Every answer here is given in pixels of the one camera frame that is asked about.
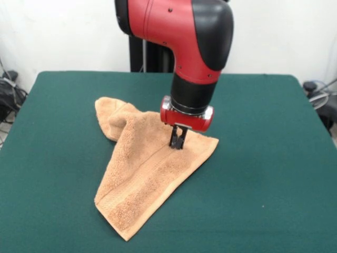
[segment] brown towel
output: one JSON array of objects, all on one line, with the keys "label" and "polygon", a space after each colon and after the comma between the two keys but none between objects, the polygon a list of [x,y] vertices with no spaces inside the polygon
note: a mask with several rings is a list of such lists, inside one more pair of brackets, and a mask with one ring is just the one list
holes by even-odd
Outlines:
[{"label": "brown towel", "polygon": [[217,139],[189,131],[183,150],[169,147],[172,127],[156,112],[141,112],[118,99],[95,102],[107,138],[117,141],[98,188],[95,204],[128,241],[172,192],[216,148]]}]

